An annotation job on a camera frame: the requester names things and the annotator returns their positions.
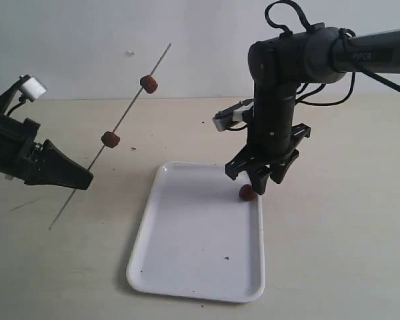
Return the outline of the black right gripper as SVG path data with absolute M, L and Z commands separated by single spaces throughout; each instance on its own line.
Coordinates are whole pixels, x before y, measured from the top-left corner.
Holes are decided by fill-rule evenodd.
M 238 174 L 246 172 L 251 186 L 258 195 L 263 195 L 268 178 L 276 184 L 282 183 L 287 171 L 298 158 L 298 144 L 310 137 L 311 128 L 300 123 L 289 130 L 288 136 L 276 138 L 268 136 L 260 143 L 252 141 L 225 165 L 225 174 L 234 180 Z

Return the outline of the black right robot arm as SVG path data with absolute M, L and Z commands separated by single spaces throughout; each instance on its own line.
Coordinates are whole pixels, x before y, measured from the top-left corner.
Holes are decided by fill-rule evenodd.
M 253 106 L 246 112 L 247 141 L 225 165 L 236 179 L 246 172 L 262 195 L 267 180 L 280 184 L 298 158 L 298 144 L 311 133 L 293 124 L 302 85 L 336 83 L 346 73 L 362 73 L 400 92 L 400 29 L 356 36 L 347 28 L 323 27 L 310 32 L 254 43 L 248 52 L 254 82 Z

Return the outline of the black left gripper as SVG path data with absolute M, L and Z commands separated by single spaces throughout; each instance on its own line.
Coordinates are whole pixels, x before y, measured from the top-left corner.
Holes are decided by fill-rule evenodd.
M 0 116 L 0 173 L 26 185 L 56 185 L 87 190 L 93 174 L 65 156 L 46 139 L 40 151 L 35 142 L 40 124 L 26 118 L 20 122 Z

